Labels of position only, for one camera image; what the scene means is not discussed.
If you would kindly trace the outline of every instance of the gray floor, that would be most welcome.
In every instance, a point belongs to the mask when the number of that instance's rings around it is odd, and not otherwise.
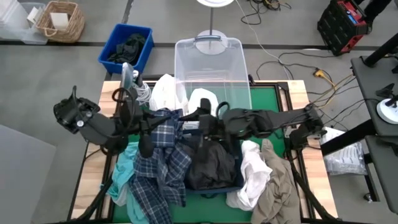
[[[246,0],[239,0],[246,14],[253,13]],[[317,21],[328,0],[289,1],[292,9],[268,11],[263,14],[262,24],[252,26],[258,33],[261,44],[275,45],[324,45]],[[252,30],[240,21],[243,16],[238,4],[217,8],[214,11],[214,29],[227,37],[238,38],[243,44],[257,44]],[[392,2],[375,20],[374,32],[364,37],[358,46],[378,46],[398,30],[398,8]],[[257,22],[256,16],[249,18]],[[196,1],[181,0],[134,0],[128,24],[151,27],[157,43],[176,43],[181,39],[195,37],[210,26],[210,10]]]
[[[101,47],[0,46],[0,123],[57,147],[33,216],[36,223],[66,218],[86,142],[55,120],[52,107],[72,92],[98,101],[105,70]]]
[[[79,0],[85,13],[86,27],[81,42],[105,42],[115,23],[121,22],[127,0]],[[251,12],[248,2],[239,0],[246,13]],[[262,44],[289,47],[289,45],[323,45],[316,31],[316,21],[328,4],[327,0],[294,0],[293,9],[262,15],[263,24],[253,26]],[[192,38],[209,28],[210,10],[195,0],[134,0],[128,24],[149,26],[154,30],[155,43],[175,43]],[[255,44],[256,38],[247,25],[240,22],[242,13],[234,2],[215,9],[215,29],[227,36],[237,37],[244,44]],[[359,45],[378,46],[398,30],[398,10],[393,3],[376,19],[374,31]],[[71,135],[53,118],[52,106],[70,95],[78,85],[78,96],[98,101],[105,69],[96,59],[102,47],[49,47],[0,45],[0,124],[16,129],[57,147],[55,159],[34,213],[34,223],[56,222],[66,218],[76,180],[83,159],[85,142],[80,135]],[[276,56],[291,50],[268,50]],[[327,51],[302,51],[308,54],[330,55]],[[349,60],[371,52],[352,51],[336,58],[313,58],[285,55],[284,63],[302,63],[326,70],[337,82],[351,73]],[[244,50],[248,72],[261,80],[284,80],[286,74],[278,64],[269,63],[256,70],[261,63],[275,60],[262,50]],[[322,92],[330,85],[314,78],[311,68],[293,66],[294,78],[305,80],[308,91]],[[147,75],[174,73],[174,49],[155,48],[144,73]],[[328,105],[324,112],[335,116],[345,107],[362,99],[358,88],[348,90]],[[365,106],[354,111],[341,123],[347,128],[369,118]],[[370,223],[398,223],[381,195],[381,202],[368,204],[362,199],[367,193],[363,177],[330,177],[339,217],[344,220]]]

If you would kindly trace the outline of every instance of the blue plaid shirt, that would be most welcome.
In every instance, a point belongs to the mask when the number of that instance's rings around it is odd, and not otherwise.
[[[182,116],[182,110],[170,111],[167,108],[155,111],[155,116],[167,116],[171,115],[171,119],[168,119],[161,125],[158,125],[150,134],[152,142],[155,147],[174,147],[176,140],[182,136],[182,124],[183,122],[178,119]]]
[[[164,224],[172,223],[168,203],[185,206],[183,180],[191,159],[178,144],[175,144],[182,133],[182,122],[178,121],[182,111],[161,110],[160,113],[172,113],[172,119],[158,126],[155,133],[152,132],[151,137],[155,144],[152,157],[143,158],[137,154],[134,175],[129,181],[129,186],[149,223]]]

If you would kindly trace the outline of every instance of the wooden table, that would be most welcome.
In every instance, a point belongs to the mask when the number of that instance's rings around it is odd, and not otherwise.
[[[307,91],[305,89],[303,80],[282,80],[266,82],[287,82],[289,84],[290,99],[292,101],[293,109],[300,109],[308,104]],[[100,113],[103,113],[106,116],[113,115],[116,107],[116,102],[112,100],[111,95],[115,89],[119,88],[119,86],[119,81],[104,82],[101,92],[101,98],[99,99],[99,106],[101,107]],[[284,107],[284,110],[287,110],[287,103],[284,97],[282,97],[282,105]],[[319,142],[313,139],[309,139],[308,144],[312,147],[320,147]],[[98,146],[92,146],[90,144],[87,155],[95,151],[97,148]],[[311,191],[317,197],[319,202],[325,207],[325,209],[331,215],[337,217],[335,201],[333,200],[333,195],[330,189],[330,183],[328,175],[326,173],[325,164],[323,162],[321,150],[307,147],[302,151],[302,153],[305,162],[305,169],[307,171],[308,184]],[[78,192],[76,195],[72,218],[76,218],[81,215],[87,208],[87,206],[93,201],[95,195],[98,193],[104,172],[105,157],[106,156],[104,154],[98,152],[90,156],[90,158],[85,161],[78,187]],[[303,216],[307,218],[308,211],[306,206],[306,200],[304,193],[301,189],[299,189],[299,195],[303,208]],[[108,209],[104,209],[103,215],[107,215],[107,211]]]

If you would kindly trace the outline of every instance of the clear plastic bin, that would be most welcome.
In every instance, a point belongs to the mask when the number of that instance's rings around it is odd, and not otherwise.
[[[16,7],[15,11],[10,12],[9,17],[0,24],[0,36],[5,39],[19,39],[25,44],[44,45],[47,43],[46,38],[36,26],[29,27],[27,23],[27,15],[31,12],[33,7],[45,9],[45,4],[35,2],[23,2]]]
[[[209,53],[203,50],[206,47],[215,51]],[[251,109],[248,72],[238,39],[211,35],[180,40],[175,44],[174,69],[180,101],[185,94],[189,100],[193,90],[204,88],[217,96],[218,103],[227,101],[231,109]]]

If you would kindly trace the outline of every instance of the white lamp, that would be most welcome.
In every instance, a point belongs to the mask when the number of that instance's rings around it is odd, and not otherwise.
[[[213,30],[213,14],[215,7],[224,7],[231,4],[234,0],[197,0],[200,4],[210,7],[210,30],[205,30],[198,34],[199,36],[206,35],[216,35],[221,37],[221,41],[208,41],[208,42],[197,42],[197,49],[209,55],[216,55],[224,52],[225,47],[227,46],[227,40],[224,33],[218,30]]]

